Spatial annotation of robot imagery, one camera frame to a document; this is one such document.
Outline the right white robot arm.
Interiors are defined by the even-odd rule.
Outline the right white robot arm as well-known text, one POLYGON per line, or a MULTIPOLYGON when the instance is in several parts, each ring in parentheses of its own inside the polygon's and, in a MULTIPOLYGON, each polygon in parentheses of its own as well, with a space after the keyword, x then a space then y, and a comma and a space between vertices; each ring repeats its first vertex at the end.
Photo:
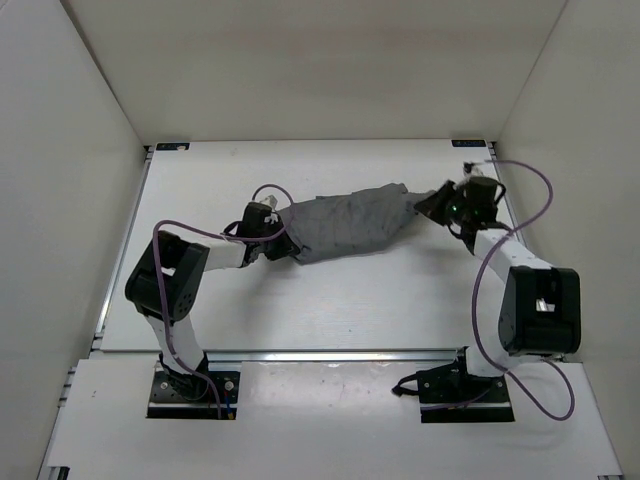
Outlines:
POLYGON ((492 271, 504 286, 495 332, 481 338, 473 319, 473 344, 439 371, 435 384, 460 400, 473 399, 520 364, 574 353, 580 345, 579 276, 538 258, 498 220, 505 193, 493 178, 470 176, 446 182, 415 206, 480 260, 480 275, 492 271))

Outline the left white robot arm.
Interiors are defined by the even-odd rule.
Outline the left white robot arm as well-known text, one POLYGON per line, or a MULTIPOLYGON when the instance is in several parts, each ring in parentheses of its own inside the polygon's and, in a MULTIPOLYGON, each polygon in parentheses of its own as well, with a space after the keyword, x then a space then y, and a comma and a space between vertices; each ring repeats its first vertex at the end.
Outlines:
POLYGON ((152 327, 168 382, 186 401, 214 398, 221 405, 209 359, 190 319, 203 275, 244 268, 260 256, 278 260, 297 253, 299 248, 287 234, 294 218, 293 204, 277 211, 266 202, 251 201, 242 219, 221 233, 175 220, 154 226, 151 241, 126 282, 125 297, 152 327))

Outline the grey pleated skirt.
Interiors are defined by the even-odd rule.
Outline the grey pleated skirt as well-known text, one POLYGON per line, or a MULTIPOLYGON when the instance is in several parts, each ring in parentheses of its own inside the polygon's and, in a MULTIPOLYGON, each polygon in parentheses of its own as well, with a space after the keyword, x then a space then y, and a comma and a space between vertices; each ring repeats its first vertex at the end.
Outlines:
POLYGON ((415 205, 433 194, 389 183, 350 194, 318 196, 278 211, 301 265, 386 249, 417 217, 415 205))

